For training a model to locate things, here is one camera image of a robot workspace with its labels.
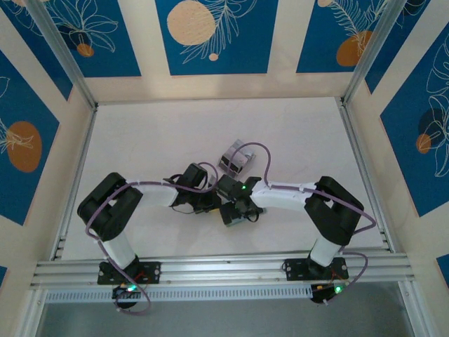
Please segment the aluminium table side rail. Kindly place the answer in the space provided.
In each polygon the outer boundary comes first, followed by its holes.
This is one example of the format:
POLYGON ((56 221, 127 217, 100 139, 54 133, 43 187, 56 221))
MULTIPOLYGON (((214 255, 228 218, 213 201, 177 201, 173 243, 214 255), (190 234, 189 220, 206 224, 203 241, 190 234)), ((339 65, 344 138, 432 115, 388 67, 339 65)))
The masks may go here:
POLYGON ((370 202, 371 209, 373 210, 373 215, 377 221, 377 228, 383 234, 388 249, 391 253, 397 253, 398 247, 395 239, 391 236, 390 230, 388 228, 389 217, 386 216, 384 209, 382 207, 382 202, 379 193, 376 189, 374 175, 370 170, 370 158, 366 152, 365 144, 363 139, 358 134, 356 128, 355 119, 349 112, 349 110, 344 106, 341 98, 336 98, 336 103, 340 116, 342 118, 345 130, 347 132, 351 148, 353 150, 356 163, 358 165, 361 178, 366 189, 368 200, 370 202))
POLYGON ((62 217, 60 219, 60 223, 58 226, 58 230, 55 234, 55 239, 53 240, 53 245, 51 248, 51 252, 49 254, 49 261, 57 260, 59 258, 58 251, 60 250, 60 243, 63 242, 67 236, 70 220, 72 218, 72 213, 74 210, 74 204, 76 201, 76 195, 79 189, 79 183, 81 180, 82 171, 85 165, 88 147, 91 141, 91 136, 93 132, 93 128, 95 125, 96 116, 98 113, 98 105, 93 108, 91 113, 88 127, 83 136, 82 147, 79 153, 78 161, 76 162, 76 170, 74 172, 74 177, 72 179, 72 184, 70 186, 70 191, 67 197, 67 201, 65 203, 65 207, 63 209, 62 217))

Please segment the aluminium frame post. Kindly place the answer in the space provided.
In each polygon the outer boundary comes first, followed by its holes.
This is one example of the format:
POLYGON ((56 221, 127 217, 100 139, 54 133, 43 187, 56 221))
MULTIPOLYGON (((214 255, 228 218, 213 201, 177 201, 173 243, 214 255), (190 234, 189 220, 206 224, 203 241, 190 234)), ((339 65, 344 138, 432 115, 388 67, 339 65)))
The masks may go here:
POLYGON ((350 79, 348 87, 341 97, 342 106, 348 107, 354 98, 361 82, 365 79, 368 71, 372 67, 376 57, 381 51, 387 37, 397 18, 405 7, 407 0, 388 0, 384 13, 380 16, 378 24, 374 29, 371 38, 364 50, 354 73, 350 79))
POLYGON ((80 92, 81 97, 85 100, 87 106, 89 106, 93 112, 96 112, 98 102, 89 89, 82 71, 45 6, 40 0, 24 0, 24 3, 33 21, 46 40, 46 43, 51 48, 53 55, 58 59, 58 62, 69 77, 69 80, 78 92, 80 92))

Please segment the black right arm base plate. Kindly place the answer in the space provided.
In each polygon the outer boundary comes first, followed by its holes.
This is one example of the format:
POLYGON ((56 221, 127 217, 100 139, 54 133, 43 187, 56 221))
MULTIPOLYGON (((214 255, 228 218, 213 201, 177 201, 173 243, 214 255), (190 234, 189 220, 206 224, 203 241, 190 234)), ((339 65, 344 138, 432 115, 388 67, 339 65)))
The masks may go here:
POLYGON ((341 257, 333 258, 331 264, 323 267, 310 258, 285 259, 282 270, 288 281, 321 281, 337 279, 348 279, 346 260, 341 257))

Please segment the green card holder wallet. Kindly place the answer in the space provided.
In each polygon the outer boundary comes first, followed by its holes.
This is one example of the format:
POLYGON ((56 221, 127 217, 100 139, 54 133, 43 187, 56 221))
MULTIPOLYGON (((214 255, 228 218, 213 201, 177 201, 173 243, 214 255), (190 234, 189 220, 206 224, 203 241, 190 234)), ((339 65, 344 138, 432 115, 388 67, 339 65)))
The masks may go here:
POLYGON ((226 227, 234 227, 235 225, 240 225, 242 223, 256 223, 260 216, 267 212, 266 209, 260 209, 257 215, 254 216, 241 216, 240 218, 232 218, 231 222, 226 225, 226 227))

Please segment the aluminium frame cross rail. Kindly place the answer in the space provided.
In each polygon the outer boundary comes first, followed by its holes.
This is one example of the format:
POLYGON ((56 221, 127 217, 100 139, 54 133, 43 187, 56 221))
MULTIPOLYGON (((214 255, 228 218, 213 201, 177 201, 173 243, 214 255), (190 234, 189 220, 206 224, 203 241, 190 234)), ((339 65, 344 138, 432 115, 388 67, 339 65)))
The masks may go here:
MULTIPOLYGON (((368 267, 360 282, 402 282, 415 280, 404 253, 368 250, 368 267)), ((159 286, 240 286, 286 284, 281 265, 286 259, 305 258, 292 253, 236 254, 194 257, 145 258, 161 263, 159 286)), ((96 287, 99 260, 40 261, 30 282, 31 289, 80 289, 96 287)))

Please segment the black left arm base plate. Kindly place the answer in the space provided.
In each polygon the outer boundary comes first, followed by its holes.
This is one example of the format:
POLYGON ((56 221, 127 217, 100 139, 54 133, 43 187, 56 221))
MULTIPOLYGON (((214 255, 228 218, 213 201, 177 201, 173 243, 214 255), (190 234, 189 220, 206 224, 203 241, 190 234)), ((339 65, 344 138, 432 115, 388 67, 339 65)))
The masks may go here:
MULTIPOLYGON (((138 284, 158 284, 161 275, 160 262, 133 261, 123 271, 138 284)), ((129 282, 110 262, 101 262, 97 284, 113 285, 129 282)))

